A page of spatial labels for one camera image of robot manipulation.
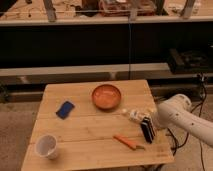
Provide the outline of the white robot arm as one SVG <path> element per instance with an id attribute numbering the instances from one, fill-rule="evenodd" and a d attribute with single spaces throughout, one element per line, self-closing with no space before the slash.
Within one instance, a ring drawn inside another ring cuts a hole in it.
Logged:
<path id="1" fill-rule="evenodd" d="M 191 100 L 184 94 L 176 94 L 156 105 L 151 117 L 157 129 L 174 124 L 213 148 L 213 122 L 190 112 Z"/>

